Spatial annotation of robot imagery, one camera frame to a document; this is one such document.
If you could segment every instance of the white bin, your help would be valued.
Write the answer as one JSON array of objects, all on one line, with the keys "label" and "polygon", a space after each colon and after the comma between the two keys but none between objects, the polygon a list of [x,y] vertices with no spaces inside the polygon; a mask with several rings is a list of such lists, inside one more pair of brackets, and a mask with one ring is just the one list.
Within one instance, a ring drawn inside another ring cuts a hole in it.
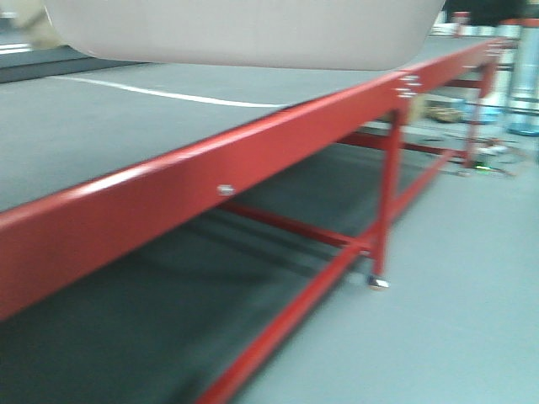
[{"label": "white bin", "polygon": [[106,59],[383,70],[411,59],[444,0],[45,0]]}]

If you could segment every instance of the white line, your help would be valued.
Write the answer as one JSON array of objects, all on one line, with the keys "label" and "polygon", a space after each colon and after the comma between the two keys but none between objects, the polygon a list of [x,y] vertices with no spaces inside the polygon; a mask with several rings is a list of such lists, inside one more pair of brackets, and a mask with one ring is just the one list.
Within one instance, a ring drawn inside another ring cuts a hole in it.
[{"label": "white line", "polygon": [[21,49],[21,48],[30,48],[29,44],[8,44],[0,45],[0,50],[4,51],[6,49]]},{"label": "white line", "polygon": [[7,50],[0,50],[0,55],[9,55],[10,53],[23,53],[23,52],[30,52],[30,48],[19,48],[19,49],[7,49]]},{"label": "white line", "polygon": [[81,77],[54,76],[50,78],[55,78],[57,80],[71,80],[73,82],[87,82],[89,84],[96,84],[98,86],[118,88],[119,90],[131,91],[133,93],[155,95],[158,97],[165,97],[165,98],[183,99],[184,101],[194,101],[196,103],[204,103],[204,104],[227,105],[231,107],[247,107],[247,108],[281,108],[281,107],[286,106],[285,104],[242,103],[240,101],[228,101],[228,100],[219,99],[219,98],[200,97],[198,95],[167,93],[164,91],[149,90],[147,88],[126,86],[124,84],[119,84],[117,82],[104,82],[101,80],[92,80],[89,78],[81,78]]}]

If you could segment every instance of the support leg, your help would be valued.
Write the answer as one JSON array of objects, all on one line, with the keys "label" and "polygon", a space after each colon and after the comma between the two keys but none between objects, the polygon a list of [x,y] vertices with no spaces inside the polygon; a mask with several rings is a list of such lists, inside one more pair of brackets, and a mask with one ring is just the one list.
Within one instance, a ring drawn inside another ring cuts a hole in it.
[{"label": "support leg", "polygon": [[479,115],[483,106],[483,100],[487,97],[493,85],[494,75],[496,74],[496,61],[492,61],[483,67],[481,82],[479,84],[479,95],[475,108],[473,109],[472,120],[468,128],[466,139],[465,168],[473,168],[475,160],[476,139],[479,126]]},{"label": "support leg", "polygon": [[389,283],[383,278],[387,239],[392,222],[392,203],[395,200],[400,166],[402,131],[408,105],[393,113],[392,127],[387,139],[386,158],[383,168],[382,193],[380,196],[376,246],[373,254],[374,267],[367,283],[374,290],[384,290]]}]

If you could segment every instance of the screw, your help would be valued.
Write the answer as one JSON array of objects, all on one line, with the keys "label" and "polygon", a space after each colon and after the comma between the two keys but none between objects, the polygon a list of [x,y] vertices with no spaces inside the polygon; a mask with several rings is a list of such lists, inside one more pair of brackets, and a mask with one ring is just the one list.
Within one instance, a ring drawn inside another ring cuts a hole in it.
[{"label": "screw", "polygon": [[236,189],[227,183],[222,183],[217,187],[217,193],[220,196],[232,196],[236,193]]}]

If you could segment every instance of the concrete floor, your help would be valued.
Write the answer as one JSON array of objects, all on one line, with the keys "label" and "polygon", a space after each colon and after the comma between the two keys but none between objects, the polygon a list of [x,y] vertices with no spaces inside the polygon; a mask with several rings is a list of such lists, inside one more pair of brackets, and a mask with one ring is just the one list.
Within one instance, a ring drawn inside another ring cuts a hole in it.
[{"label": "concrete floor", "polygon": [[503,138],[535,161],[440,175],[394,227],[391,289],[359,265],[234,403],[538,403],[538,139]]}]

